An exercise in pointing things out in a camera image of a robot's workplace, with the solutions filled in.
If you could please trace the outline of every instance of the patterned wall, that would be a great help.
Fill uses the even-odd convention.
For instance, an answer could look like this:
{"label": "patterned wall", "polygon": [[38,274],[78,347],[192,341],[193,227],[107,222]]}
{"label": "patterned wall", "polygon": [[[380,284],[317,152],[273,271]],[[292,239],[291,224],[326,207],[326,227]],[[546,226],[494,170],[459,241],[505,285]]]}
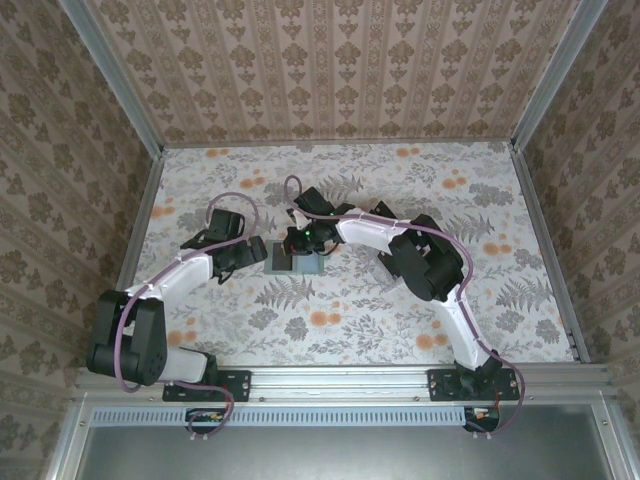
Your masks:
{"label": "patterned wall", "polygon": [[55,1],[0,1],[0,478],[35,478],[150,160]]}
{"label": "patterned wall", "polygon": [[578,0],[89,0],[167,144],[508,137]]}
{"label": "patterned wall", "polygon": [[640,2],[610,0],[525,156],[594,361],[640,439]]}

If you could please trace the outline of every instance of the floral tablecloth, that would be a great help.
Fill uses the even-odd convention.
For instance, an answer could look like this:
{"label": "floral tablecloth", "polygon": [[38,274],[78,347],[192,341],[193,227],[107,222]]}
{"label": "floral tablecloth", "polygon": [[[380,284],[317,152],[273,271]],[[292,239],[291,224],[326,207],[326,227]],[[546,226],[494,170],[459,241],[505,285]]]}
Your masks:
{"label": "floral tablecloth", "polygon": [[[485,336],[518,362],[571,361],[558,307],[504,142],[179,149],[165,168],[137,280],[159,271],[203,228],[215,195],[241,191],[258,204],[257,234],[285,235],[282,181],[298,175],[328,200],[400,218],[431,215],[464,241],[476,263],[468,296]],[[251,207],[221,207],[251,221]],[[270,276],[262,264],[212,281],[167,316],[168,341],[215,353],[223,365],[451,363],[444,319],[401,285],[381,288],[350,247],[322,275]]]}

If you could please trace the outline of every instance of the floral wallpaper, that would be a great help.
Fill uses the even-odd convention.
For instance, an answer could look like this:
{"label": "floral wallpaper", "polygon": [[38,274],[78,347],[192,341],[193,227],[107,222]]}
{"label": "floral wallpaper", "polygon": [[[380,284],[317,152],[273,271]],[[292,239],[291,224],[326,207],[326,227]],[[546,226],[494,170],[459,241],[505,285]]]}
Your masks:
{"label": "floral wallpaper", "polygon": [[[400,218],[431,215],[476,262],[469,299],[506,358],[572,361],[506,142],[169,149],[137,280],[160,271],[203,228],[208,200],[241,191],[257,234],[292,222],[282,182],[299,175],[335,206],[383,200]],[[244,214],[241,199],[222,208]],[[384,293],[366,255],[342,245],[321,275],[271,276],[258,264],[197,288],[167,315],[168,342],[224,365],[428,364],[453,361],[442,312],[404,284]]]}
{"label": "floral wallpaper", "polygon": [[639,29],[639,2],[608,2],[525,149],[590,353],[610,365],[637,440]]}
{"label": "floral wallpaper", "polygon": [[164,143],[506,138],[578,0],[89,0]]}
{"label": "floral wallpaper", "polygon": [[0,478],[55,447],[150,159],[55,1],[0,1]]}

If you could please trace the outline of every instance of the gray panel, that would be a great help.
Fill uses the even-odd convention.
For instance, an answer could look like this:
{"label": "gray panel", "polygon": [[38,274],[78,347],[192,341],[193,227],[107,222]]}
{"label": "gray panel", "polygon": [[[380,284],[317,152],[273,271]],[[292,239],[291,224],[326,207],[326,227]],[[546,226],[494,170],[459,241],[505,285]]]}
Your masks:
{"label": "gray panel", "polygon": [[491,440],[459,427],[92,429],[81,479],[610,479],[589,406],[526,407]]}

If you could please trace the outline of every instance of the table surface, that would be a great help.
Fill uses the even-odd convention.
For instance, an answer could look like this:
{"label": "table surface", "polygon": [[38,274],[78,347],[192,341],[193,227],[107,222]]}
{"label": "table surface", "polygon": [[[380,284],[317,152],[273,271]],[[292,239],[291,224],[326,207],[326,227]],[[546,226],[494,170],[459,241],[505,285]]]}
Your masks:
{"label": "table surface", "polygon": [[[475,260],[468,297],[484,335],[518,362],[571,361],[558,307],[505,142],[175,149],[165,167],[136,279],[171,261],[204,227],[208,201],[239,191],[258,204],[256,234],[292,223],[282,182],[296,174],[334,205],[383,200],[399,218],[431,215]],[[222,208],[244,214],[244,200]],[[197,288],[167,315],[171,345],[214,353],[221,365],[451,363],[443,317],[406,286],[386,292],[351,247],[322,275],[270,276],[263,265]]]}

